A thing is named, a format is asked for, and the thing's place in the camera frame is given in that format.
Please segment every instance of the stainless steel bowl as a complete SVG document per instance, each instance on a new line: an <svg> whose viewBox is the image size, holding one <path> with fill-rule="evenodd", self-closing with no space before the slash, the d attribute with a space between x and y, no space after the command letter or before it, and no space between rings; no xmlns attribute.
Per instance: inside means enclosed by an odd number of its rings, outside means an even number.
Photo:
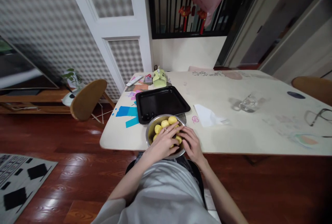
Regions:
<svg viewBox="0 0 332 224"><path fill-rule="evenodd" d="M174 116L174 115L163 114L163 115L159 115L159 116L155 117L153 120L150 121L150 123L148 124L148 127L146 128L146 142L148 143L148 146L150 146L152 144L152 140L155 135L155 126L160 124L163 120L168 120L168 118L170 116ZM176 117L176 118L179 121L179 125L186 126L186 124L183 123L183 121L180 118L178 118L178 117ZM165 159L174 159L174 158L178 158L179 156L183 155L186 152L183 147L183 143L181 143L179 146L180 146L180 148L174 154L166 157Z"/></svg>

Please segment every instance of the red decoration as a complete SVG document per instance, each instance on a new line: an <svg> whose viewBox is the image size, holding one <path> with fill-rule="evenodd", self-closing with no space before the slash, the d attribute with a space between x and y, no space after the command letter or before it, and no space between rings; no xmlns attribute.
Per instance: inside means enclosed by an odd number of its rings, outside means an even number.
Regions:
<svg viewBox="0 0 332 224"><path fill-rule="evenodd" d="M184 25L183 25L183 32L186 32L186 28L187 28L187 16L189 16L189 14L191 13L190 10L190 6L186 6L186 8L184 8L184 6L181 7L181 9L179 9L179 13L182 17L185 17L184 19Z"/></svg>
<svg viewBox="0 0 332 224"><path fill-rule="evenodd" d="M205 20L206 20L206 17L207 17L207 13L203 10L199 10L197 12L197 15L200 17L200 19L203 19L202 27L201 27L201 31L200 31L200 35L201 35L201 34L203 34L204 24L205 24Z"/></svg>

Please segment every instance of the blue stain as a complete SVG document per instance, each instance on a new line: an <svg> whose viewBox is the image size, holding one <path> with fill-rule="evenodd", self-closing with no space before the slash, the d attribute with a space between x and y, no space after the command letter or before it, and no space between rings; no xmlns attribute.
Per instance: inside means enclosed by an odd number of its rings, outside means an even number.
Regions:
<svg viewBox="0 0 332 224"><path fill-rule="evenodd" d="M116 117L122 117L122 116L138 117L137 108L136 107L130 107L130 106L120 106Z"/></svg>
<svg viewBox="0 0 332 224"><path fill-rule="evenodd" d="M135 117L135 118L133 118L133 119L131 119L131 120L128 120L127 122L126 122L126 128L128 128L128 127L131 127L131 126L133 126L133 125L136 125L136 124L138 124L139 122L138 122L138 117Z"/></svg>

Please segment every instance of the tv stand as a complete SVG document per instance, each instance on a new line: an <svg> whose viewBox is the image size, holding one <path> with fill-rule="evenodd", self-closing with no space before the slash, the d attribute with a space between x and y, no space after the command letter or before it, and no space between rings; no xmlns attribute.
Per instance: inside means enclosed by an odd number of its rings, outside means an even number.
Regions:
<svg viewBox="0 0 332 224"><path fill-rule="evenodd" d="M70 108L61 101L68 93L63 87L42 90L37 95L1 95L0 113L70 114Z"/></svg>
<svg viewBox="0 0 332 224"><path fill-rule="evenodd" d="M41 89L20 89L20 90L12 90L7 96L24 96L24 95L37 95L39 94Z"/></svg>

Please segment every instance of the rug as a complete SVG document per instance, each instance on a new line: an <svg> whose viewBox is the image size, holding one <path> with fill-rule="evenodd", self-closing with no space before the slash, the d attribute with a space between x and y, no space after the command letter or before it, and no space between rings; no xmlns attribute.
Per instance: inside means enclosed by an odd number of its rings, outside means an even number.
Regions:
<svg viewBox="0 0 332 224"><path fill-rule="evenodd" d="M0 153L0 222L11 224L23 212L57 162Z"/></svg>

